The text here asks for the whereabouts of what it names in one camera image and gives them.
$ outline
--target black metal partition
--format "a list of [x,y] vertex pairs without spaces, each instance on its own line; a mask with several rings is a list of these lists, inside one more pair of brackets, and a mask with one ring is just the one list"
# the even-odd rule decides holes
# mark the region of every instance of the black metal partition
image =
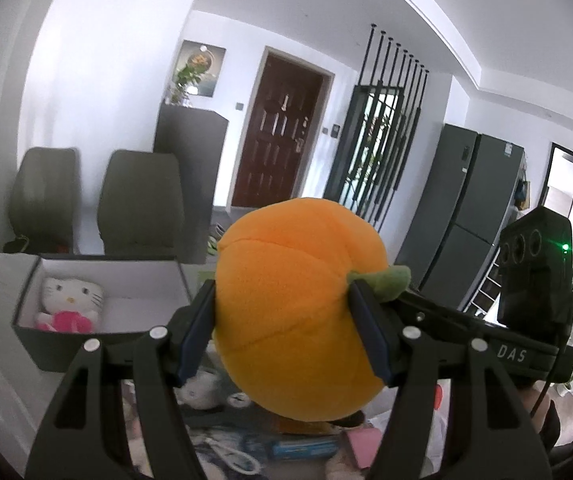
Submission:
[[[429,70],[400,43],[375,28],[344,122],[324,198],[339,202],[381,227],[409,156]],[[371,77],[366,68],[375,50]]]

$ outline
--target door frame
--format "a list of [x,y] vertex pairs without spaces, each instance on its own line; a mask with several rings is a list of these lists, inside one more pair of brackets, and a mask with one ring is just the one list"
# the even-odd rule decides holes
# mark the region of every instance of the door frame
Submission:
[[246,114],[244,116],[244,123],[242,124],[242,135],[240,136],[240,142],[238,143],[238,150],[235,155],[235,164],[233,166],[233,178],[231,179],[231,186],[229,187],[229,196],[226,200],[227,211],[231,210],[231,203],[233,202],[233,193],[235,191],[235,184],[238,180],[238,172],[240,170],[240,162],[242,160],[242,151],[244,150],[244,143],[246,142],[247,132],[249,130],[250,116],[253,111],[253,106],[255,105],[256,97],[258,96],[258,90],[260,89],[260,80],[264,74],[264,69],[266,67],[266,60],[268,56],[275,56],[290,63],[300,65],[301,67],[311,70],[323,77],[323,84],[320,87],[320,92],[318,94],[317,101],[315,102],[315,108],[313,109],[313,117],[311,118],[311,126],[309,127],[309,136],[307,137],[307,142],[303,146],[302,158],[300,159],[300,165],[298,166],[297,173],[295,173],[295,181],[293,185],[293,190],[291,192],[291,198],[298,197],[302,194],[305,186],[305,181],[307,180],[307,175],[311,170],[311,163],[313,162],[313,151],[317,144],[318,137],[322,134],[322,126],[324,119],[324,112],[326,111],[327,104],[329,102],[329,96],[331,95],[331,88],[333,86],[333,81],[335,79],[335,74],[324,70],[323,68],[308,62],[307,60],[301,59],[296,56],[292,56],[287,52],[283,52],[276,48],[266,46],[260,59],[260,65],[258,67],[258,72],[255,77],[255,83],[253,84],[253,90],[250,93],[249,102],[247,103]]

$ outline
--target brown wooden door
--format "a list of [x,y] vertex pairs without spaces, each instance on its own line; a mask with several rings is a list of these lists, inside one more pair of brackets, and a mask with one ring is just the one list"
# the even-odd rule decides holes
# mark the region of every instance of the brown wooden door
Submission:
[[291,198],[323,76],[268,56],[250,114],[232,205]]

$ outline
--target green plush stem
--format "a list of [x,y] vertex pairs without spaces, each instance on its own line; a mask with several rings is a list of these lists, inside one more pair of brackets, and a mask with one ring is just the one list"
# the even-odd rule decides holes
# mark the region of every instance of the green plush stem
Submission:
[[411,270],[409,267],[395,265],[379,272],[367,272],[364,274],[352,270],[347,276],[347,281],[351,283],[354,280],[365,280],[373,289],[377,301],[391,301],[409,286]]

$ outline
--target orange plush toy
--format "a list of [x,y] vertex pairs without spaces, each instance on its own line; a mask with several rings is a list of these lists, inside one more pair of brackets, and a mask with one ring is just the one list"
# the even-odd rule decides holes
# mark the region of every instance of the orange plush toy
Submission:
[[[335,202],[294,199],[244,216],[218,252],[215,344],[251,399],[297,420],[337,420],[382,389],[347,303],[352,278],[388,269],[371,225]],[[398,294],[406,267],[400,281]]]

